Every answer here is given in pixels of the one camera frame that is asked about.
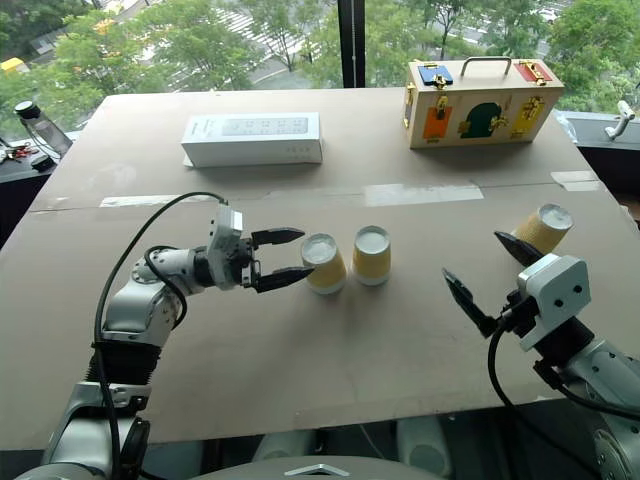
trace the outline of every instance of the metal handle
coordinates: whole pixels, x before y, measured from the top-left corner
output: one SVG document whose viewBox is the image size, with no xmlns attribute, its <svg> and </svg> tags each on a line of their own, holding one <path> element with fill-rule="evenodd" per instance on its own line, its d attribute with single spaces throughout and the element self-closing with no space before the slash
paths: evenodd
<svg viewBox="0 0 640 480">
<path fill-rule="evenodd" d="M 509 73 L 509 69 L 511 68 L 511 58 L 509 57 L 469 57 L 464 61 L 462 65 L 462 71 L 460 72 L 460 76 L 464 76 L 464 72 L 467 69 L 467 65 L 469 62 L 507 62 L 507 68 L 504 69 L 504 74 Z"/>
</svg>

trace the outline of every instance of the glass window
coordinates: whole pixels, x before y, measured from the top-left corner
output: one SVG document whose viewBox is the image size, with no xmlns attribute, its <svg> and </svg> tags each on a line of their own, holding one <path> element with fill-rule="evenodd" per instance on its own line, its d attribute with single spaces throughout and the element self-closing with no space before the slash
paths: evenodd
<svg viewBox="0 0 640 480">
<path fill-rule="evenodd" d="M 322 0 L 3 0 L 0 137 L 26 137 L 13 113 L 23 100 L 73 131 L 107 95 L 339 87 L 334 10 Z M 322 51 L 329 42 L 335 50 Z"/>
<path fill-rule="evenodd" d="M 640 5 L 617 0 L 367 0 L 366 83 L 402 85 L 406 63 L 472 55 L 542 58 L 558 108 L 640 107 Z"/>
</svg>

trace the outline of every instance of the car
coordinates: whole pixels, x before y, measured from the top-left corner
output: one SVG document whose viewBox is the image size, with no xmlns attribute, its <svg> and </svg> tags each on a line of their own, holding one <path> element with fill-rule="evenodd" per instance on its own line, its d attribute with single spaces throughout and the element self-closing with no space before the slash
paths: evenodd
<svg viewBox="0 0 640 480">
<path fill-rule="evenodd" d="M 558 19 L 558 14 L 551 8 L 541 8 L 538 10 L 538 15 L 540 15 L 544 21 L 549 24 L 553 24 L 553 22 Z"/>
</svg>

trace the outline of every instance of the black bottle cap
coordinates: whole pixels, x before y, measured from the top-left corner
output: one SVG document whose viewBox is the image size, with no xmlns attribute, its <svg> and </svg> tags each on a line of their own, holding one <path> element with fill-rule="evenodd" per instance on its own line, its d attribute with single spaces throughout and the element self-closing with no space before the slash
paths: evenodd
<svg viewBox="0 0 640 480">
<path fill-rule="evenodd" d="M 30 100 L 27 100 L 26 102 L 20 102 L 18 105 L 16 105 L 14 111 L 25 120 L 28 120 L 30 118 L 38 118 L 40 116 L 40 109 L 35 103 Z"/>
</svg>

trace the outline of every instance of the white cardboard box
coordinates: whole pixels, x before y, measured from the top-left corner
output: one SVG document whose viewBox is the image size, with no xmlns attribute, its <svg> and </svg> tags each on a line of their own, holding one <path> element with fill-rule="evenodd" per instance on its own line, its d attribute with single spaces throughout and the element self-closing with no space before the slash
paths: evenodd
<svg viewBox="0 0 640 480">
<path fill-rule="evenodd" d="M 321 163 L 320 115 L 198 115 L 189 119 L 182 148 L 194 167 Z"/>
</svg>

